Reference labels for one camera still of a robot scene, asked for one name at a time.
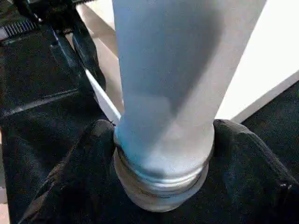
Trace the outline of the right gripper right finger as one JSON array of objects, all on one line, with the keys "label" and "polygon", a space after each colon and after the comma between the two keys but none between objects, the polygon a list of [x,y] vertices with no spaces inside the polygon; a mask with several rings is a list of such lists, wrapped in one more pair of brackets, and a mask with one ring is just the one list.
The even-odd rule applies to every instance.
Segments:
[{"label": "right gripper right finger", "polygon": [[193,224],[296,224],[299,182],[247,127],[214,121],[214,154],[192,201]]}]

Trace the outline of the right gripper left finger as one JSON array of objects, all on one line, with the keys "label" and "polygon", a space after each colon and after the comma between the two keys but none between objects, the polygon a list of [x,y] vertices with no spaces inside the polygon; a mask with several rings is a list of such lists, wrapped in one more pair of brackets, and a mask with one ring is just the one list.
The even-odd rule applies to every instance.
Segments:
[{"label": "right gripper left finger", "polygon": [[100,224],[115,150],[114,125],[97,120],[50,171],[21,224]]}]

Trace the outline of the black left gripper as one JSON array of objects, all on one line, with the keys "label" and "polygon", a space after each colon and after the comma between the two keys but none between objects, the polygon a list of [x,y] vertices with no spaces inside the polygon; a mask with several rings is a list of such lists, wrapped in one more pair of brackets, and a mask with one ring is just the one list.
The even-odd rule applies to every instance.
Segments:
[{"label": "black left gripper", "polygon": [[[79,4],[79,0],[2,0],[0,39],[12,40],[36,30],[50,30],[54,36],[50,50],[57,64],[81,92],[94,94],[84,68],[104,91],[107,84],[93,39],[88,31],[80,32],[76,9]],[[70,33],[75,50],[65,37]]]}]

